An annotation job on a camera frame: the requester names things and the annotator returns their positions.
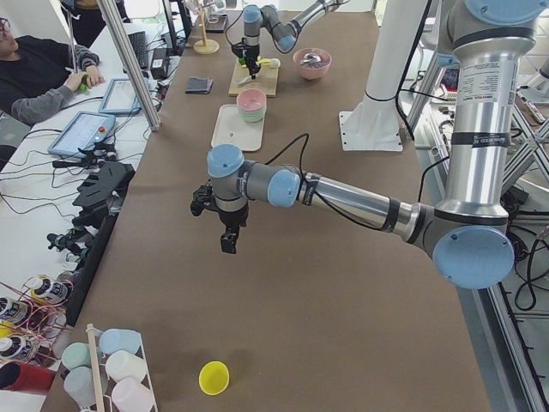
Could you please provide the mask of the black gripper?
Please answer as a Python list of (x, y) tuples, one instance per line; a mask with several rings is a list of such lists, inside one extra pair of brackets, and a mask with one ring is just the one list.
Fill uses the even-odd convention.
[(243, 57), (246, 68), (249, 71), (250, 78), (252, 80), (256, 79), (256, 76), (261, 70), (261, 65), (259, 64), (260, 46), (259, 45), (247, 45), (244, 44)]
[(220, 246), (224, 253), (237, 253), (240, 228), (246, 227), (248, 215), (249, 206), (247, 204), (236, 211), (221, 210), (219, 212), (220, 221), (225, 225), (225, 232), (220, 236)]

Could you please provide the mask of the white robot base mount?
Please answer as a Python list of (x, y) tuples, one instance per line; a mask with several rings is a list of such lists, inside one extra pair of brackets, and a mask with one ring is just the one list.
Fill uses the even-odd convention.
[(430, 7), (426, 0), (387, 2), (364, 97), (340, 113), (343, 150), (402, 151), (395, 104)]

